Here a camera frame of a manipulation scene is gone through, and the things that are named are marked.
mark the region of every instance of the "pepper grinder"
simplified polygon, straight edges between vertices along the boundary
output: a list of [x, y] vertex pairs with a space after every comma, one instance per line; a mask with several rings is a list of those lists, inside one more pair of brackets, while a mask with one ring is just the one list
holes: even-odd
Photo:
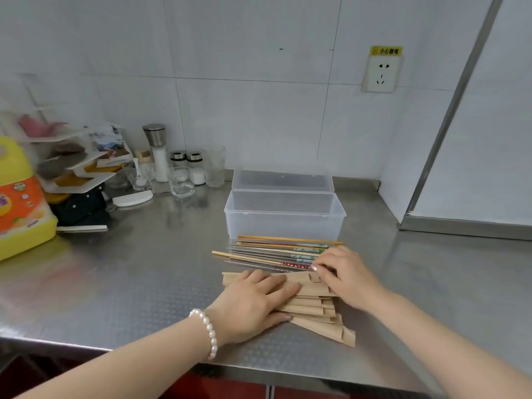
[[168, 162], [166, 158], [166, 126], [160, 123], [152, 123], [143, 126], [142, 129], [152, 148], [155, 180], [163, 183], [163, 185], [160, 185], [161, 191], [154, 190], [154, 193], [168, 193], [170, 185], [168, 184]]

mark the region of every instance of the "electrical outlet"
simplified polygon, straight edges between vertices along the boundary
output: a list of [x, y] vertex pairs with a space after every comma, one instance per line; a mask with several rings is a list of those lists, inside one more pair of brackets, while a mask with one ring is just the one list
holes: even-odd
[[370, 56], [362, 91], [392, 93], [397, 86], [402, 56]]

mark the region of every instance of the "transparent box lid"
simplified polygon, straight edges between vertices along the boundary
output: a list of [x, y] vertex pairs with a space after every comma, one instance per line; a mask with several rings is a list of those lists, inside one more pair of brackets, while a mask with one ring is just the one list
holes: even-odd
[[256, 169], [246, 166], [235, 169], [233, 190], [291, 192], [291, 193], [334, 193], [333, 178], [318, 167], [266, 167]]

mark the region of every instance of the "yellow container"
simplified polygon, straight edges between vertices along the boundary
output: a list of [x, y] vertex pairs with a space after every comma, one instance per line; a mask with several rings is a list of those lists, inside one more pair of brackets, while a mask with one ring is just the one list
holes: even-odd
[[0, 136], [0, 261], [52, 239], [56, 228], [24, 152]]

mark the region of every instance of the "stainless steel countertop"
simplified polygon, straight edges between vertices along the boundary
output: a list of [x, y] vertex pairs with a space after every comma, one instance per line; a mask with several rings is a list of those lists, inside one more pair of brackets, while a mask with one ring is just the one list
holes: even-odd
[[[228, 244], [229, 191], [226, 182], [186, 201], [156, 197], [114, 211], [109, 232], [58, 236], [2, 262], [0, 338], [21, 349], [108, 351], [206, 307], [222, 291], [221, 272], [242, 270], [211, 255]], [[340, 239], [386, 285], [532, 374], [532, 243], [399, 232], [378, 194], [338, 197], [347, 212]], [[216, 363], [236, 378], [260, 371], [263, 382], [279, 385], [312, 377], [441, 392], [379, 322], [345, 306], [341, 312], [356, 331], [354, 349], [283, 324], [223, 348]]]

